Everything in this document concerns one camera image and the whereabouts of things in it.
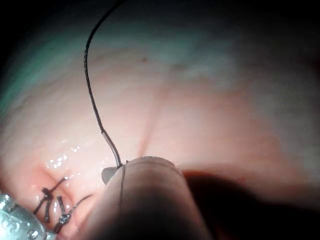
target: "dark background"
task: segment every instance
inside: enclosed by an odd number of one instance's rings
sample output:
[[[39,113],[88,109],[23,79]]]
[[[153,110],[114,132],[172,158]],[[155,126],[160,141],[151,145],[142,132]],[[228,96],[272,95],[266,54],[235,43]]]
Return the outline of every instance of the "dark background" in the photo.
[[[52,16],[64,8],[76,7],[84,0],[50,0],[50,1],[4,1],[1,3],[1,58],[0,69],[7,57],[12,53],[15,45],[26,37],[28,32],[36,28],[48,16]],[[85,2],[96,2],[97,6],[110,0],[85,0]],[[288,22],[310,22],[319,26],[320,12],[317,7],[318,1],[230,1],[230,0],[205,0],[206,4],[217,5],[227,9],[230,14],[255,15],[263,18],[263,15],[277,15],[287,19]]]

